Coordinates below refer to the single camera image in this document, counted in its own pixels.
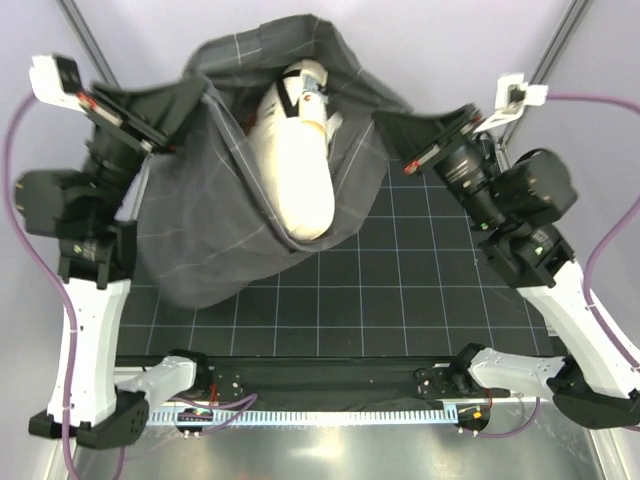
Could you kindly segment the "dark grey checked pillowcase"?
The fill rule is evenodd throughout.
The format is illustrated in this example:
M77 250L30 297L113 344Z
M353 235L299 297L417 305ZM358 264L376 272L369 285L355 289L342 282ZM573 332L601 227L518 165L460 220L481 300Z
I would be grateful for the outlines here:
M151 161L138 216L165 301L218 304L359 231L392 160L374 114L409 105L334 24L298 14L211 40L182 76L207 87L183 145Z

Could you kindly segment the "cream white pillow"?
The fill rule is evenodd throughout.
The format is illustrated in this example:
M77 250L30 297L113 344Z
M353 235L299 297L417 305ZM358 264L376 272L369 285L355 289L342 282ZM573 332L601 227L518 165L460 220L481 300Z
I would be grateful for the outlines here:
M327 86L321 63L289 65L260 101L248 134L266 198L300 242L321 237L334 219L329 149L343 118L330 106Z

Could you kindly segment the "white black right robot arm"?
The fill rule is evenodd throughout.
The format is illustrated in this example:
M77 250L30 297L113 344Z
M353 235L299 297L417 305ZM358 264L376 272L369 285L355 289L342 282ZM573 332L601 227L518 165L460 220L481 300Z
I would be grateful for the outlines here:
M552 402L592 430L637 428L639 366L628 341L587 284L557 222L577 200L569 171L537 148L501 169L482 115L466 105L440 116L378 111L386 149L408 175L433 171L459 202L495 274L547 321L566 347L556 357L465 346L448 365L416 374L431 400L509 391Z

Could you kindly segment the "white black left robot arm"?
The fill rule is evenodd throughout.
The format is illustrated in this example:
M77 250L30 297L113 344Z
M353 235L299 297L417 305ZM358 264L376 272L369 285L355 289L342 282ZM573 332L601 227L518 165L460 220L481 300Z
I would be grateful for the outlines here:
M116 215L145 159L183 142L207 83L195 77L140 91L84 90L68 75L33 73L31 84L39 101L84 113L94 131L80 169L31 170L14 187L26 230L58 242L55 281L65 301L56 387L29 431L70 434L94 450L129 446L154 409L179 393L201 400L212 385L204 358L183 351L132 380L114 380L137 258L137 223Z

